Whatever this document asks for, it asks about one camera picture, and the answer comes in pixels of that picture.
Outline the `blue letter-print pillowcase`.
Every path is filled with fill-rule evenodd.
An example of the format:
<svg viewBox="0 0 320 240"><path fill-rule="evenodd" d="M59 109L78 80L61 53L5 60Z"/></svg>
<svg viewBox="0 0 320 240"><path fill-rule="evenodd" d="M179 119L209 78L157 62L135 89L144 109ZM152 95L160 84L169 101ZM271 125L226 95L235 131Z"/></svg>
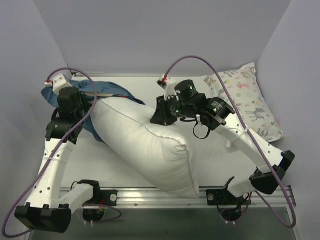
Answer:
<svg viewBox="0 0 320 240"><path fill-rule="evenodd" d="M84 93L86 95L86 99L89 102L92 102L94 100L94 88L92 86L92 83L89 80L81 80L81 81L70 80L69 82L72 87L75 87L79 89L82 93ZM124 87L114 82L96 81L95 87L97 90L98 100L107 98L108 96L112 96L112 97L127 98L135 103L145 105L143 101L135 98L127 89L125 89ZM53 89L51 87L43 88L41 91L41 95L52 107L54 108L59 107L58 96L53 92ZM100 138L96 130L94 129L91 117L88 117L84 121L83 127L85 130L90 132L98 142L104 142Z"/></svg>

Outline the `white pillow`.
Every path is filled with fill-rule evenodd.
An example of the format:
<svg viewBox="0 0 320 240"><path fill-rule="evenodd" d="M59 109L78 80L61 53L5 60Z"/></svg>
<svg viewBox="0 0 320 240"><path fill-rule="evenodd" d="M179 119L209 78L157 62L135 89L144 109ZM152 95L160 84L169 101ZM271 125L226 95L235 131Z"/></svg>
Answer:
<svg viewBox="0 0 320 240"><path fill-rule="evenodd" d="M127 98L102 98L90 115L97 135L147 182L175 197L200 196L192 145L175 124L152 124L155 110Z"/></svg>

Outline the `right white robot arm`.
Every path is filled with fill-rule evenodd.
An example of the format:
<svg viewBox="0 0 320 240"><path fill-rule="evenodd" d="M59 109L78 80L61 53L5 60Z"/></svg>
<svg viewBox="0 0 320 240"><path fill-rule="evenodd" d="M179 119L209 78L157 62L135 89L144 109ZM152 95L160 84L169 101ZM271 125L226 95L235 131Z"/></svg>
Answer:
<svg viewBox="0 0 320 240"><path fill-rule="evenodd" d="M246 193L259 191L271 195L283 180L295 159L295 154L282 151L242 124L235 109L219 97L207 98L199 93L191 79L180 83L160 79L157 84L164 94L156 99L152 124L173 125L177 120L206 126L207 133L216 132L241 150L256 166L244 179L232 177L222 191L222 200L232 205Z"/></svg>

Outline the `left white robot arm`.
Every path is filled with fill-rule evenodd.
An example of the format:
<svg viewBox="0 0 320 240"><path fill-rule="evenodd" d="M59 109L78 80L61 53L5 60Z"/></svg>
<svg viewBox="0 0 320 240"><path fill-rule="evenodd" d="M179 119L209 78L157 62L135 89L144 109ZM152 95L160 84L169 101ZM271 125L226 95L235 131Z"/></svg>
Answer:
<svg viewBox="0 0 320 240"><path fill-rule="evenodd" d="M26 203L16 207L14 216L29 230L64 233L73 213L85 203L97 205L101 193L98 181L80 180L73 190L60 197L69 157L83 129L83 117L92 104L71 86L59 91L57 102L58 108L46 127L39 179L32 185Z"/></svg>

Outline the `floral deer-print pillow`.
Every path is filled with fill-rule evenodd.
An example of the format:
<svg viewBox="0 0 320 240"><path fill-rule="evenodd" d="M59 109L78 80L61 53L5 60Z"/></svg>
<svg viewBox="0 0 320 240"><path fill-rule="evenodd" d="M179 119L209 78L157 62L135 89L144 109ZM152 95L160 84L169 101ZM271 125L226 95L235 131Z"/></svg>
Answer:
<svg viewBox="0 0 320 240"><path fill-rule="evenodd" d="M265 141L272 143L284 137L260 91L254 62L236 70L219 73L244 122Z"/></svg>

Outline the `rear aluminium rail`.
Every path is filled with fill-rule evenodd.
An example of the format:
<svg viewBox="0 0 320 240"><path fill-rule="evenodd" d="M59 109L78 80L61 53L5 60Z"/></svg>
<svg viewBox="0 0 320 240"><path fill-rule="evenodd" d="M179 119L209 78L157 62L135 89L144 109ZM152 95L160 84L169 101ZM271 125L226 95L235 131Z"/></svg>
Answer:
<svg viewBox="0 0 320 240"><path fill-rule="evenodd" d="M85 74L79 73L79 72L72 72L72 76L73 77L85 77L85 76L89 76L89 77L105 77L106 73L104 72L85 72Z"/></svg>

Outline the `aluminium rail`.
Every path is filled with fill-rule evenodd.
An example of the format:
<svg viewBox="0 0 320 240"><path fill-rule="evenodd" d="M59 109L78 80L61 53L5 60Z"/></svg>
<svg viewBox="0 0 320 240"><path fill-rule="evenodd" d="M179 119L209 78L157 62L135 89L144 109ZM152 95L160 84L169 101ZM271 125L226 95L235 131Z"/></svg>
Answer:
<svg viewBox="0 0 320 240"><path fill-rule="evenodd" d="M165 193L155 187L142 188L125 188L125 187L100 187L103 191L116 190L117 201L116 207L119 209L185 209L208 208L207 192L218 191L221 187L201 187L199 190L199 198L189 199L181 198ZM296 200L291 187L286 187L292 205L296 207ZM288 203L283 192L278 188L272 195L260 193L261 196L275 208L286 208ZM266 208L267 205L263 200L253 193L251 204L253 208Z"/></svg>
<svg viewBox="0 0 320 240"><path fill-rule="evenodd" d="M85 74L79 73L79 72L72 72L72 76L73 77L85 77L85 76L89 76L89 77L105 77L106 73L104 72L85 72Z"/></svg>

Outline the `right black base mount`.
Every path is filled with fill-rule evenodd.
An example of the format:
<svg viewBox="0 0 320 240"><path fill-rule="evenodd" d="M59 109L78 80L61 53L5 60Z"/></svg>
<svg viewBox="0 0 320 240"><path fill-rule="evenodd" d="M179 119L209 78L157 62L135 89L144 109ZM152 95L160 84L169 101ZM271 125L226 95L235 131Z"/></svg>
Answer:
<svg viewBox="0 0 320 240"><path fill-rule="evenodd" d="M207 189L206 200L209 206L235 206L238 199L225 189Z"/></svg>

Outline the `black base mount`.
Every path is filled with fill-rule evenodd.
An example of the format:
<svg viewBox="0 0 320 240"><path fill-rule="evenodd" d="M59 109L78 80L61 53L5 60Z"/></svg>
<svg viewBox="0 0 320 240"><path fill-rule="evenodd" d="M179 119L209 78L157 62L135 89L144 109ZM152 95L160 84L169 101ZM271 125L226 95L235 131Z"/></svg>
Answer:
<svg viewBox="0 0 320 240"><path fill-rule="evenodd" d="M115 207L118 200L118 191L115 189L102 190L100 194L99 204Z"/></svg>
<svg viewBox="0 0 320 240"><path fill-rule="evenodd" d="M207 189L206 200L209 206L235 206L238 199L225 189Z"/></svg>

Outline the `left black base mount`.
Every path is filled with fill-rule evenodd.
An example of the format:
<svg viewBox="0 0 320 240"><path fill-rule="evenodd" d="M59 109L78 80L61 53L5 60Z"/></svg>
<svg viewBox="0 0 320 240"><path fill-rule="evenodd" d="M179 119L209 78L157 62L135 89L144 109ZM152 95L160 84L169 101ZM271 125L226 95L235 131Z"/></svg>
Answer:
<svg viewBox="0 0 320 240"><path fill-rule="evenodd" d="M118 191L115 189L102 190L100 194L99 204L115 207L118 200Z"/></svg>

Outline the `front aluminium rail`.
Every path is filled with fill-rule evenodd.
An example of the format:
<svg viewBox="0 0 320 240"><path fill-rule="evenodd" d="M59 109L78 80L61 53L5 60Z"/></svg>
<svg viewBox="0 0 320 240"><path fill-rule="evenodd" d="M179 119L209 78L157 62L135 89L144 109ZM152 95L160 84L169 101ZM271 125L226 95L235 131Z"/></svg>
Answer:
<svg viewBox="0 0 320 240"><path fill-rule="evenodd" d="M199 198L189 199L181 198L165 193L155 187L142 188L125 188L125 187L100 187L103 191L116 190L117 201L116 207L119 209L185 209L208 208L207 192L218 191L221 187L201 187L199 190ZM296 200L291 187L286 187L292 205L296 207ZM286 208L288 203L283 192L278 188L272 195L260 193L261 196L275 208ZM266 208L267 205L263 200L253 193L251 204L253 208Z"/></svg>

